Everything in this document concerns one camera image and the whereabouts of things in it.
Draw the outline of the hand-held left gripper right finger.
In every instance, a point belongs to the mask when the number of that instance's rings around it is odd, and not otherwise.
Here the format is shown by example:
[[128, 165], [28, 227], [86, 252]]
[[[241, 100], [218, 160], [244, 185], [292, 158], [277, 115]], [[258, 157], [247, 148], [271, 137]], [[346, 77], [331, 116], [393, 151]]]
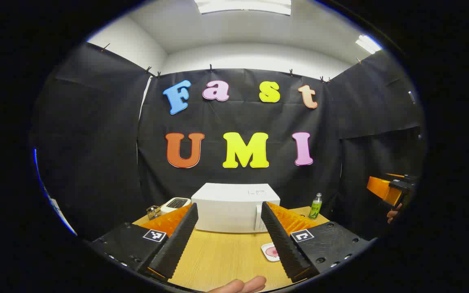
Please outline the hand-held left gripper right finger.
[[261, 219], [292, 282], [327, 275], [370, 247], [335, 221], [317, 224], [270, 202], [262, 203]]

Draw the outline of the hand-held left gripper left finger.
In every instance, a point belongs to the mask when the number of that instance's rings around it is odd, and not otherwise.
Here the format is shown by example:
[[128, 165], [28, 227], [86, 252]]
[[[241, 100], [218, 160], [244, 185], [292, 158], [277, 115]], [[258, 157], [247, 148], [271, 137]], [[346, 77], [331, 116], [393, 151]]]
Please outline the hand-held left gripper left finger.
[[89, 246], [125, 269], [167, 281], [173, 278], [198, 219], [193, 203], [142, 225], [123, 223]]

